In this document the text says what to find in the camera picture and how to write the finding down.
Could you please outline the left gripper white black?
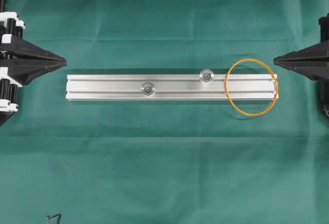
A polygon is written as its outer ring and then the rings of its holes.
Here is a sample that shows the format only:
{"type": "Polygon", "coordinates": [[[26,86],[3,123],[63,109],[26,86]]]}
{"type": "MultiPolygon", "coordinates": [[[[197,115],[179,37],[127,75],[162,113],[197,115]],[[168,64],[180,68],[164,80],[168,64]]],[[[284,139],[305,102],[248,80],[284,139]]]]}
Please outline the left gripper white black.
{"type": "Polygon", "coordinates": [[[18,111],[17,89],[22,85],[67,65],[65,58],[21,39],[24,30],[16,12],[1,12],[1,47],[10,44],[10,53],[1,48],[1,112],[18,111]]]}

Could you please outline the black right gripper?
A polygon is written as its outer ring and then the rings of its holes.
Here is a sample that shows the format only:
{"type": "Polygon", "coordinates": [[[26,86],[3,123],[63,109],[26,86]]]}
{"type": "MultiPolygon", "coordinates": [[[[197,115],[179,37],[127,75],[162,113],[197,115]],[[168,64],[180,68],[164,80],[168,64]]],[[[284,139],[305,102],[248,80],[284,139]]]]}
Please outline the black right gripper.
{"type": "Polygon", "coordinates": [[[324,61],[328,59],[328,14],[318,21],[320,43],[274,58],[277,66],[294,71],[310,80],[320,81],[320,107],[328,117],[328,63],[320,64],[281,64],[292,61],[324,61]]]}

